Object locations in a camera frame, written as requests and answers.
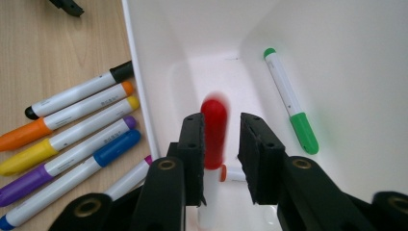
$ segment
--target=purple marker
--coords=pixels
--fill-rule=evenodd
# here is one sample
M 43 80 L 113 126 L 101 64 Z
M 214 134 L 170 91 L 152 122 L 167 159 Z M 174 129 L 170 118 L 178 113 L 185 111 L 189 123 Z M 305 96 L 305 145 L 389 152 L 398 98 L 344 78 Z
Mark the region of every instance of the purple marker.
M 14 180 L 0 190 L 0 206 L 10 205 L 17 199 L 53 180 L 55 176 L 84 160 L 105 144 L 135 128 L 136 124 L 136 120 L 128 115 L 69 149 L 63 155 Z

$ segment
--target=marker pen tip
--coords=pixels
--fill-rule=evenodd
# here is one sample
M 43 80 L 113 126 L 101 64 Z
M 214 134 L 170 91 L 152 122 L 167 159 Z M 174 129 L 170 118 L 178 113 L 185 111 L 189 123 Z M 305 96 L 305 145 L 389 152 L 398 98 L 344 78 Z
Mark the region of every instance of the marker pen tip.
M 133 90 L 135 90 L 129 81 L 124 81 L 121 85 L 123 86 L 123 89 L 127 95 L 131 95 Z
M 276 53 L 275 49 L 273 48 L 268 48 L 267 50 L 265 50 L 264 52 L 264 58 L 266 58 L 268 55 L 272 54 L 272 53 Z
M 34 112 L 34 110 L 33 110 L 33 108 L 32 108 L 31 106 L 28 107 L 28 108 L 26 108 L 26 110 L 24 111 L 24 114 L 25 114 L 28 118 L 30 118 L 30 119 L 32 119 L 32 120 L 38 119 L 38 116 L 36 115 L 36 113 Z
M 128 127 L 130 129 L 133 129 L 136 127 L 136 125 L 138 124 L 138 122 L 131 116 L 131 115 L 127 115 L 123 118 L 123 120 L 125 121 L 126 125 L 128 125 Z
M 14 226 L 10 225 L 10 224 L 7 222 L 6 215 L 4 215 L 4 216 L 2 216 L 2 217 L 0 218 L 0 229 L 1 229 L 1 230 L 12 230 L 12 229 L 14 229 L 14 228 L 15 228 Z
M 144 158 L 144 160 L 151 166 L 153 159 L 151 155 L 148 155 L 146 158 Z

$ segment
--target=black metal bracket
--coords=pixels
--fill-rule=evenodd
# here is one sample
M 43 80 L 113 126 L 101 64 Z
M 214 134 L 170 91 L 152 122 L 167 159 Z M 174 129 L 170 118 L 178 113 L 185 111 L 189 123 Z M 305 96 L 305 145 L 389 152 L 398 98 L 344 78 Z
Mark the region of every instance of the black metal bracket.
M 203 115 L 183 121 L 179 142 L 153 162 L 144 185 L 117 201 L 91 193 L 72 201 L 50 230 L 184 230 L 185 206 L 203 198 Z M 238 155 L 254 203 L 277 205 L 285 231 L 408 230 L 408 196 L 378 192 L 371 204 L 342 192 L 313 160 L 288 156 L 256 115 L 241 115 Z
M 58 9 L 62 8 L 66 13 L 72 16 L 81 16 L 84 10 L 73 0 L 50 0 Z
M 313 160 L 289 157 L 256 115 L 241 115 L 238 155 L 254 203 L 278 205 L 283 230 L 408 230 L 408 196 L 378 192 L 371 204 L 342 192 Z
M 204 119 L 183 121 L 178 142 L 150 166 L 143 186 L 112 201 L 103 193 L 73 200 L 49 230 L 184 230 L 185 206 L 200 206 L 203 197 Z

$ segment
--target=red cap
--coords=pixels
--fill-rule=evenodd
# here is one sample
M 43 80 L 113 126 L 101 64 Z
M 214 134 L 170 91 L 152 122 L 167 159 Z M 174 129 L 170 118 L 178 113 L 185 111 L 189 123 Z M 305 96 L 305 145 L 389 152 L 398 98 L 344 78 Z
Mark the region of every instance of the red cap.
M 219 177 L 219 182 L 224 182 L 226 178 L 227 178 L 227 166 L 221 165 L 221 174 Z
M 225 132 L 227 127 L 227 101 L 221 94 L 209 95 L 201 105 L 204 115 L 205 157 L 206 169 L 218 169 L 223 162 Z

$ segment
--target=pink marker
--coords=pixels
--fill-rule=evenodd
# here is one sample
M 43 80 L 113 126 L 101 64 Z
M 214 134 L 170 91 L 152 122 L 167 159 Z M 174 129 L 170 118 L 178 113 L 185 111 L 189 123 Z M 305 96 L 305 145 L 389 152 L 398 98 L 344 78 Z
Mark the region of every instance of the pink marker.
M 198 208 L 198 225 L 210 229 L 215 224 L 217 191 L 228 119 L 228 103 L 221 94 L 209 95 L 201 105 L 204 115 L 204 197 L 207 205 Z

